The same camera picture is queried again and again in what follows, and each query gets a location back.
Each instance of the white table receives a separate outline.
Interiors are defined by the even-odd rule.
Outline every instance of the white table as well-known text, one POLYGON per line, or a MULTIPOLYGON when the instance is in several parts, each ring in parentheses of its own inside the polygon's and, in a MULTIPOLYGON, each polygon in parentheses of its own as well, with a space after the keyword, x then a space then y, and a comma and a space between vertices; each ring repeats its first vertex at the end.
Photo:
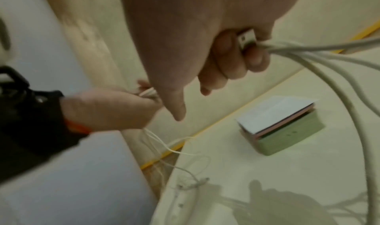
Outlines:
MULTIPOLYGON (((379 48, 352 56, 380 63, 379 48)), ((380 107, 380 72, 341 64, 380 107)), ((323 70, 352 97, 370 135, 375 157, 380 159, 380 118, 360 102, 339 75, 323 70)), ((365 221, 366 185, 359 137, 338 97, 306 69, 197 135, 182 151, 204 157, 180 155, 177 166, 189 169, 198 178, 210 178, 199 189, 188 225, 350 225, 365 221), (241 135, 235 118, 273 95, 318 99, 316 109, 325 128, 290 148, 264 156, 241 135)), ((175 187, 184 176, 180 170, 172 173, 152 225, 165 224, 174 198, 174 189, 170 187, 175 187)), ((176 203, 173 214, 179 214, 179 210, 176 203)))

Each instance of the red bracelet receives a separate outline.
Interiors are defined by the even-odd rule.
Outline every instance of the red bracelet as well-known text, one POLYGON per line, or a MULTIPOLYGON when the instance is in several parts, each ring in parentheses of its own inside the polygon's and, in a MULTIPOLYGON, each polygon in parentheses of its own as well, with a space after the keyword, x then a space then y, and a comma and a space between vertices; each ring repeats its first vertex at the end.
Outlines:
POLYGON ((65 119, 65 123, 66 123, 67 128, 69 128, 69 130, 72 132, 82 133, 82 134, 86 134, 86 135, 88 135, 92 132, 91 129, 89 129, 83 125, 79 125, 75 122, 66 120, 66 119, 65 119))

